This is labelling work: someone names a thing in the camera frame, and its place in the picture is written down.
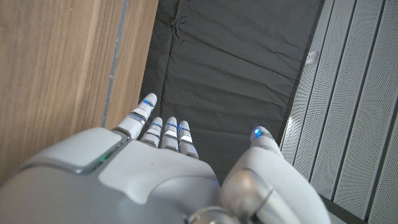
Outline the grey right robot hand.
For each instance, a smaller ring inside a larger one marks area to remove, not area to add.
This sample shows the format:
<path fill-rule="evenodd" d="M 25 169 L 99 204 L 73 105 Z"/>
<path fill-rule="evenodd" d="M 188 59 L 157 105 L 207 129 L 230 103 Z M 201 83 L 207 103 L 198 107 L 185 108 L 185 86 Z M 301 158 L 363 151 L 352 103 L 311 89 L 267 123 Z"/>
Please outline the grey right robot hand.
<path fill-rule="evenodd" d="M 219 183 L 189 124 L 151 118 L 148 94 L 115 128 L 31 157 L 1 185 L 2 223 L 330 223 L 315 189 L 258 126 Z"/>

